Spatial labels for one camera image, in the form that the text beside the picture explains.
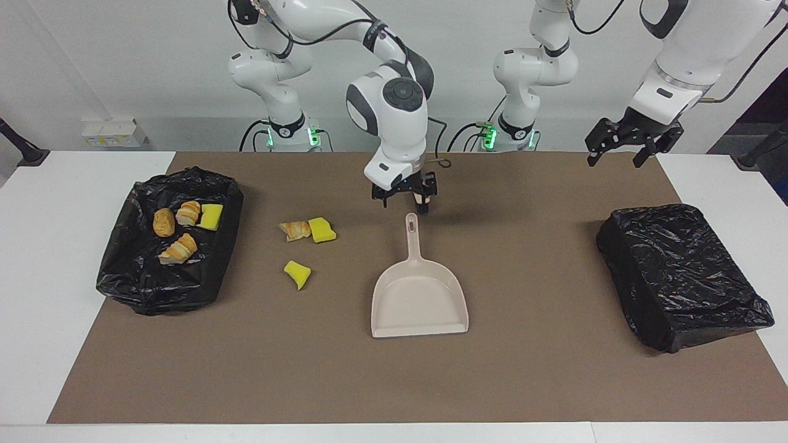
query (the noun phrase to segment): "black plastic bag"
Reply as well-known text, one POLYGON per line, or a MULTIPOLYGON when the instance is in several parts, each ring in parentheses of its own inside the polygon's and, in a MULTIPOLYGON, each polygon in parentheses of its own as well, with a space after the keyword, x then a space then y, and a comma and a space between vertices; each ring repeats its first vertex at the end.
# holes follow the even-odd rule
POLYGON ((696 207, 616 210, 597 247, 626 322, 651 348, 675 353, 775 324, 696 207))
POLYGON ((96 288, 136 313, 193 311, 213 303, 235 247, 243 193, 230 177, 197 167, 136 183, 118 215, 106 246, 96 288), (153 231, 156 210, 175 213, 189 200, 223 204, 217 231, 176 223, 175 234, 153 231), (158 255, 184 233, 198 250, 183 265, 163 266, 158 255))

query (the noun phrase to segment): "white table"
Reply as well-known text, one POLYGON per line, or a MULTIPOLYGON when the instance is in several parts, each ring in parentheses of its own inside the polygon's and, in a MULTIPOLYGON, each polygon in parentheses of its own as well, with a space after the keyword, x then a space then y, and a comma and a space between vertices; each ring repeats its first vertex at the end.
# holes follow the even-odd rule
MULTIPOLYGON (((46 425, 104 300, 94 287, 109 227, 133 183, 164 173, 173 156, 55 151, 0 188, 0 443, 788 441, 788 422, 46 425)), ((739 171, 727 157, 662 155, 659 161, 682 201, 704 212, 769 301, 777 325, 758 334, 786 379, 788 208, 760 174, 739 171)))

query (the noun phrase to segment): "yellow sponge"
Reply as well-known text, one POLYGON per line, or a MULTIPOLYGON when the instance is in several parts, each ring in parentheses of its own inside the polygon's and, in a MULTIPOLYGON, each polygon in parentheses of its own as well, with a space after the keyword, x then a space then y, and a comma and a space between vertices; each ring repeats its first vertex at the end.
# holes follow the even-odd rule
POLYGON ((315 243, 336 240, 336 233, 331 230, 328 220, 323 217, 309 220, 309 227, 312 229, 312 240, 315 243))
POLYGON ((287 266, 284 267, 284 272, 288 273, 288 275, 293 279, 295 284, 298 286, 299 291, 301 288, 303 288, 304 284, 307 283, 307 279, 312 274, 311 269, 304 265, 299 265, 292 260, 290 260, 287 266))
POLYGON ((222 205, 206 203, 203 205, 203 219, 200 220, 199 228, 215 231, 219 228, 219 218, 221 217, 222 205))

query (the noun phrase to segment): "brown paper surface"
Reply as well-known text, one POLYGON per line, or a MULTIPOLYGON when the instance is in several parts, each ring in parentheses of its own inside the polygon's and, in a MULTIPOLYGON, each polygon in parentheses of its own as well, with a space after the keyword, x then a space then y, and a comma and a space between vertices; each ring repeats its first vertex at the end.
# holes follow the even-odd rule
POLYGON ((412 197, 383 209, 368 154, 178 153, 246 195, 219 299, 143 317, 104 303, 50 423, 788 420, 788 388, 755 333, 675 355, 626 326, 595 236, 612 210, 678 203, 632 154, 457 154, 420 218, 422 254, 466 295, 462 335, 375 340, 380 274, 407 255, 412 197), (325 217, 338 239, 285 242, 325 217), (311 267, 306 287, 282 269, 311 267))

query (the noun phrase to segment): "beige dustpan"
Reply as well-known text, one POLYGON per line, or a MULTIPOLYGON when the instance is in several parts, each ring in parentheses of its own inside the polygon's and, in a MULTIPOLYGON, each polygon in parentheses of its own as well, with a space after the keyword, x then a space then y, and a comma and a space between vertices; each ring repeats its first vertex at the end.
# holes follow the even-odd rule
POLYGON ((408 257, 377 279, 372 295, 372 337, 402 337, 468 330, 468 308, 457 277, 422 258, 418 218, 405 217, 408 257))

